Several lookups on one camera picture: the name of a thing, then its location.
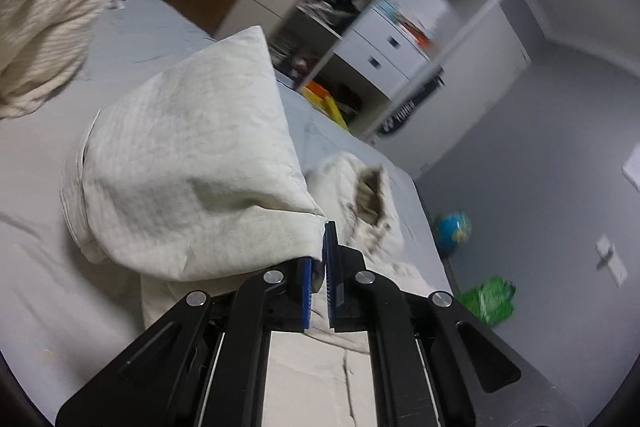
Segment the white hooded padded jacket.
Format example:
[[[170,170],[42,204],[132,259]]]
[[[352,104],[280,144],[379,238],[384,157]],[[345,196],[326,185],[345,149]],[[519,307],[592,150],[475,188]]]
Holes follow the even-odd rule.
[[[300,169],[264,33],[247,28],[102,110],[65,167],[63,215],[91,262],[137,273],[147,330],[190,291],[219,296],[285,261],[312,261],[310,321],[270,334],[262,421],[378,425],[368,337],[329,323],[323,244],[363,255],[407,293],[431,287],[404,257],[390,175],[336,153]]]

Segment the green shopping bag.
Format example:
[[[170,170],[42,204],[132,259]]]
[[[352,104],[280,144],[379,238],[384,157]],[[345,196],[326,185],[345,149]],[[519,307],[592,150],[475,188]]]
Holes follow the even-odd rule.
[[[512,300],[515,293],[516,287],[512,282],[502,277],[491,277],[460,294],[458,300],[474,317],[489,327],[495,327],[514,312]]]

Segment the blue globe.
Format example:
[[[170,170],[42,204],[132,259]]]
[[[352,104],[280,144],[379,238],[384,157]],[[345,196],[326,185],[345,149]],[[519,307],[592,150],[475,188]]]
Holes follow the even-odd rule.
[[[472,222],[462,211],[444,213],[433,222],[432,233],[438,250],[450,253],[469,242]]]

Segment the black Yonex racket bag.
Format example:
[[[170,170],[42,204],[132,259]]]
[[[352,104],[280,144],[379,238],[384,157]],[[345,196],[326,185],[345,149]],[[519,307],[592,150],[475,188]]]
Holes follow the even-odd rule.
[[[418,108],[443,85],[442,70],[440,70],[436,72],[432,78],[425,81],[409,98],[406,98],[405,101],[378,126],[375,134],[377,136],[387,136],[397,133],[407,124],[408,120],[416,113]]]

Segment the white drawer unit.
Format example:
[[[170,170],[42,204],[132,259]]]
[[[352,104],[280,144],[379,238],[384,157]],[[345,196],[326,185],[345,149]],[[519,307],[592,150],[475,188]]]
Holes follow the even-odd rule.
[[[428,62],[398,26],[375,10],[356,20],[335,54],[389,100]]]

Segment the cream knitted blanket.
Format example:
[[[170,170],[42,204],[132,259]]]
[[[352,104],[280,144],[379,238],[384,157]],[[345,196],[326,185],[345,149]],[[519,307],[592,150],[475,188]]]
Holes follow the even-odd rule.
[[[34,113],[85,62],[111,0],[1,0],[1,117]]]

